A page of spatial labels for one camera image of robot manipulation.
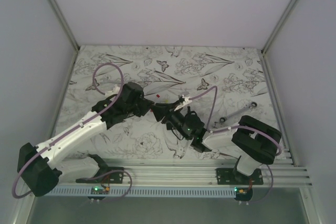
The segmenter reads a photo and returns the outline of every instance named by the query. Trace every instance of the black mounting plate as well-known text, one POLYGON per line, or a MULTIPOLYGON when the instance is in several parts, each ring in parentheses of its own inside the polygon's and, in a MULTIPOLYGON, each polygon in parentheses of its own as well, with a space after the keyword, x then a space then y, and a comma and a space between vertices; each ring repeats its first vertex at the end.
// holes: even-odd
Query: black mounting plate
POLYGON ((216 178, 218 185, 249 185, 249 180, 252 178, 253 185, 263 185, 262 174, 260 169, 255 169, 251 176, 246 177, 242 181, 237 181, 233 174, 233 168, 217 168, 216 178))
MULTIPOLYGON (((124 167, 105 167, 103 171, 100 171, 101 174, 110 172, 112 170, 124 170, 124 167)), ((116 172, 116 173, 111 173, 110 175, 110 184, 122 184, 123 180, 123 172, 116 172)), ((76 183, 79 184, 99 184, 103 178, 98 178, 95 180, 85 180, 85 179, 76 179, 76 183)))

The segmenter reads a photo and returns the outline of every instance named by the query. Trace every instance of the white cable clip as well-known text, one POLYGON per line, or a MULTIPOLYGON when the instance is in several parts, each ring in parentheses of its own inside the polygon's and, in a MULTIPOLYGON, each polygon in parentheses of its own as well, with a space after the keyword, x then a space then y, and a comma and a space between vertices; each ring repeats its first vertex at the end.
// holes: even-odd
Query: white cable clip
POLYGON ((51 146, 50 146, 50 144, 47 144, 46 147, 48 148, 48 151, 51 150, 51 146))
POLYGON ((183 95, 182 98, 184 99, 184 101, 182 102, 182 104, 178 105, 174 111, 179 110, 192 102, 192 100, 189 100, 190 97, 185 97, 183 95))
POLYGON ((111 91, 107 91, 105 93, 105 97, 107 98, 107 97, 110 97, 113 94, 118 94, 119 90, 120 90, 120 87, 116 84, 116 85, 114 85, 114 88, 111 91))

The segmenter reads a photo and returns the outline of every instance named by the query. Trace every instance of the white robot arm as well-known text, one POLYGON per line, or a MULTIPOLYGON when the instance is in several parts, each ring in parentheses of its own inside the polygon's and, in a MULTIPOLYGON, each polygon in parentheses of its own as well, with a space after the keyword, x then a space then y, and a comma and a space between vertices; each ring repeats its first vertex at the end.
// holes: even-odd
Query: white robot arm
POLYGON ((243 116, 239 123, 231 128, 209 132, 204 128, 204 123, 197 113, 191 111, 189 106, 187 114, 181 114, 182 107, 192 102, 188 97, 180 97, 174 103, 154 104, 144 98, 143 90, 138 84, 128 82, 123 86, 119 98, 109 106, 111 99, 118 92, 118 87, 108 92, 109 97, 99 101, 81 120, 57 136, 35 147, 30 143, 21 147, 18 172, 36 196, 45 195, 58 183, 105 173, 108 167, 97 155, 89 155, 80 160, 64 159, 84 141, 130 116, 144 116, 149 109, 153 111, 158 122, 161 121, 166 124, 168 130, 177 130, 185 139, 191 140, 191 146, 199 152, 225 150, 227 153, 228 146, 235 146, 238 152, 228 154, 239 158, 236 164, 239 175, 250 176, 261 164, 272 164, 274 161, 276 146, 263 135, 256 134, 252 138, 251 134, 253 129, 258 129, 260 133, 271 135, 279 143, 281 133, 256 119, 243 116))

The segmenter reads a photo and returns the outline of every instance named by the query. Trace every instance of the black and white pattern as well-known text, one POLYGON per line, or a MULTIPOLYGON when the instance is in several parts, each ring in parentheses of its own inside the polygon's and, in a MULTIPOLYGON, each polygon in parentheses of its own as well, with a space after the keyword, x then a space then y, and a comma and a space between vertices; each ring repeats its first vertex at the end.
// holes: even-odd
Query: black and white pattern
MULTIPOLYGON (((243 108, 251 101, 258 107, 249 114, 277 127, 263 70, 256 49, 223 47, 146 47, 146 46, 83 46, 75 64, 62 106, 57 133, 76 123, 104 96, 92 85, 92 73, 106 62, 118 65, 125 82, 133 81, 144 88, 146 98, 154 102, 174 102, 178 95, 191 97, 218 86, 212 127, 237 122, 242 115, 220 124, 219 118, 243 108)), ((120 83, 119 73, 112 66, 100 69, 96 85, 102 91, 120 83)), ((207 122, 214 92, 191 103, 203 122, 207 122)), ((223 158, 219 153, 199 154, 190 148, 190 141, 178 140, 165 125, 156 122, 149 112, 142 118, 132 117, 82 144, 71 157, 88 153, 103 158, 138 159, 206 159, 223 158)))

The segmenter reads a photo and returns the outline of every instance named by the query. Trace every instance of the black bracket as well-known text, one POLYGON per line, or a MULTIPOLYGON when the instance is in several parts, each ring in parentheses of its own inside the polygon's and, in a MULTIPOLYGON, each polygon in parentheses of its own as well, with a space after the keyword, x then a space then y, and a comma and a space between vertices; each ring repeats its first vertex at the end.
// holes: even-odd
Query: black bracket
MULTIPOLYGON (((106 162, 99 157, 98 155, 89 155, 89 157, 93 158, 94 161, 97 162, 98 166, 99 166, 99 170, 97 171, 97 173, 94 175, 94 177, 98 177, 100 175, 103 175, 105 173, 108 173, 112 170, 124 170, 124 167, 109 167, 106 162)), ((110 184, 122 184, 122 180, 124 177, 124 172, 115 172, 115 173, 111 173, 110 175, 107 175, 110 177, 110 184)), ((76 183, 79 184, 100 184, 100 182, 106 178, 105 177, 101 177, 98 179, 94 179, 94 180, 86 180, 86 179, 76 179, 76 183)))
POLYGON ((234 168, 217 168, 216 178, 218 185, 249 185, 249 180, 252 179, 253 185, 263 185, 262 174, 260 169, 255 169, 251 176, 240 178, 238 181, 233 173, 234 168))

